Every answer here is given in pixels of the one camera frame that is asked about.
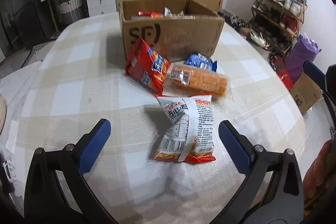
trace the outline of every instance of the red shoe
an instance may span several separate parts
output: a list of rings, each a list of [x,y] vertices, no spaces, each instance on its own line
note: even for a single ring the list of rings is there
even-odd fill
[[[286,29],[286,26],[288,24],[288,18],[289,18],[289,16],[287,16],[287,15],[282,15],[282,17],[281,17],[279,25],[281,27],[283,27],[284,29]]]
[[[291,35],[293,35],[295,32],[296,32],[296,29],[297,29],[297,22],[294,18],[288,16],[287,17],[287,32],[289,32]]]

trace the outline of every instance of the screw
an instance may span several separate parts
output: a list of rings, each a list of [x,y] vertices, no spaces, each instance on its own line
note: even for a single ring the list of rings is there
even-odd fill
[[[254,147],[255,151],[257,152],[263,152],[264,151],[264,148],[260,145],[260,144],[257,144],[255,147]]]
[[[287,152],[289,155],[293,155],[293,154],[294,154],[293,149],[290,149],[290,148],[287,148],[287,149],[286,149],[286,152]]]
[[[43,149],[41,147],[39,147],[35,150],[35,154],[41,154],[42,151],[43,151]]]
[[[72,151],[74,148],[75,148],[75,146],[74,146],[72,143],[67,144],[67,145],[65,146],[65,150],[66,150],[66,151]]]

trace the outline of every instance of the shoe rack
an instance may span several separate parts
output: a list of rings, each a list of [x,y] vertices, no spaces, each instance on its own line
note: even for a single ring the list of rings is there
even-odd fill
[[[254,2],[254,6],[256,6],[257,4],[260,4],[260,3],[267,3],[267,6],[268,7],[272,7],[272,8],[275,8],[276,10],[278,10],[280,13],[281,13],[281,16],[280,18],[282,17],[283,14],[286,14],[286,15],[289,15],[290,17],[292,17],[293,19],[295,19],[295,21],[297,22],[297,29],[296,31],[294,32],[294,34],[291,34],[289,33],[285,28],[281,27],[280,24],[278,24],[277,22],[275,22],[274,20],[272,20],[271,18],[269,18],[266,13],[260,11],[260,10],[257,10],[256,8],[254,7],[251,7],[251,11],[252,11],[252,14],[253,14],[253,18],[251,19],[251,21],[253,21],[255,19],[255,17],[257,15],[260,15],[262,16],[263,18],[265,18],[268,22],[270,22],[272,25],[274,25],[275,27],[277,27],[278,29],[280,29],[284,34],[286,34],[288,37],[291,38],[292,40],[292,43],[291,45],[286,49],[282,49],[279,47],[279,45],[275,44],[271,39],[268,39],[267,37],[264,37],[265,40],[271,45],[271,47],[278,53],[280,53],[283,57],[286,57],[292,47],[293,47],[293,44],[294,42],[297,40],[298,38],[298,35],[299,35],[299,32],[300,32],[300,28],[301,26],[304,24],[305,22],[305,12],[308,8],[308,5],[304,4],[302,1],[300,0],[292,0],[293,2],[303,6],[303,9],[302,9],[302,12],[300,15],[294,15],[291,11],[289,10],[286,10],[285,8],[283,8],[283,6],[281,6],[279,3],[277,2],[274,2],[273,0],[256,0]]]

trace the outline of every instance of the nutrition label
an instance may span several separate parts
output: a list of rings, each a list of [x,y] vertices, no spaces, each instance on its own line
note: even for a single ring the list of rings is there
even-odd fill
[[[198,111],[198,131],[197,144],[194,152],[210,152],[213,150],[212,145],[212,129],[213,116],[211,107],[197,104]]]

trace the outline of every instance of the blue snack bag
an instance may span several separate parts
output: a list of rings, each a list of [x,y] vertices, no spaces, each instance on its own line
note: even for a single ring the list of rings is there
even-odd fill
[[[211,70],[216,72],[217,61],[212,62],[212,60],[201,53],[195,53],[189,56],[189,58],[184,62],[185,65],[194,66],[201,69]]]

